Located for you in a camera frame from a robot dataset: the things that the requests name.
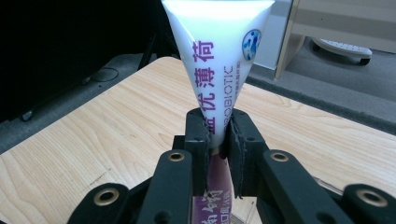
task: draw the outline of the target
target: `toothpaste tube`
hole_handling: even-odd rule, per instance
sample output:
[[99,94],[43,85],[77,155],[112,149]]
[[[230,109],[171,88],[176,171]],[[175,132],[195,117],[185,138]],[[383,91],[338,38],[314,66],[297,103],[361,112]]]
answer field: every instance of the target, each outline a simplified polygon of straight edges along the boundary
[[232,182],[219,154],[274,1],[162,0],[211,134],[208,189],[194,197],[192,223],[230,223]]

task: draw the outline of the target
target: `wood grain surface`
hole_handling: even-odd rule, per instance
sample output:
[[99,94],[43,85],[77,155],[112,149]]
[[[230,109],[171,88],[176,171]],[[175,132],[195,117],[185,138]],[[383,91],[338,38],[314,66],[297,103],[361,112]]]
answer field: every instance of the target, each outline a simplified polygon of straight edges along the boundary
[[[91,189],[136,186],[197,106],[182,62],[155,61],[1,155],[0,220],[65,223]],[[396,136],[247,84],[235,108],[249,113],[270,148],[292,153],[325,183],[366,183],[396,196]],[[255,223],[251,202],[233,213]]]

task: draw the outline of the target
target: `gray floor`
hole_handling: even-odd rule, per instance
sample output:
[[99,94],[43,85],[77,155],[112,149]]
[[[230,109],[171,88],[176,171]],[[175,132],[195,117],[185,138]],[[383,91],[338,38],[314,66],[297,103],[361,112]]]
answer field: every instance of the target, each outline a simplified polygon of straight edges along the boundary
[[369,64],[321,49],[307,38],[279,79],[252,68],[247,82],[341,117],[396,134],[396,54],[373,50]]
[[[38,108],[32,119],[0,123],[0,153],[47,127],[94,96],[137,70],[140,55],[120,55],[94,75],[87,85],[72,90]],[[375,51],[370,63],[312,50],[307,38],[280,79],[254,66],[248,82],[329,111],[339,116],[396,134],[396,55]]]

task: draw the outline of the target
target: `bolt hole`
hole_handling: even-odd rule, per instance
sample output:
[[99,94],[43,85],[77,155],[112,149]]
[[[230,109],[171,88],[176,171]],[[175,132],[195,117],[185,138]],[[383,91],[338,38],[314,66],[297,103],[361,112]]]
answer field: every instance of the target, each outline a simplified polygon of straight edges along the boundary
[[168,160],[169,161],[182,161],[184,160],[184,154],[174,152],[168,155]]
[[116,189],[102,189],[96,193],[93,202],[98,206],[106,206],[114,203],[119,196],[120,193]]
[[387,199],[382,197],[380,194],[369,190],[369,189],[358,189],[357,192],[358,197],[364,201],[375,207],[386,207],[388,205]]
[[275,153],[271,154],[271,158],[274,161],[288,161],[289,160],[288,156],[286,156],[285,154],[280,153],[280,152],[275,152]]
[[334,217],[327,213],[317,213],[317,219],[323,224],[333,224],[336,223]]
[[172,219],[172,216],[168,211],[161,211],[161,212],[157,213],[154,217],[154,221],[157,224],[170,223],[171,219]]

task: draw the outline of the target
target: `tube logo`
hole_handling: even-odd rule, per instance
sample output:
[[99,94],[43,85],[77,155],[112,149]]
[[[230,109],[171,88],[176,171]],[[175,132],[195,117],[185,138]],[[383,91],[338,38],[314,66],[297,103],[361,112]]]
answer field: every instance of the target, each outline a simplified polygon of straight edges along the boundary
[[247,61],[253,60],[256,57],[256,51],[262,39],[262,32],[259,30],[251,30],[247,32],[242,43],[242,50]]

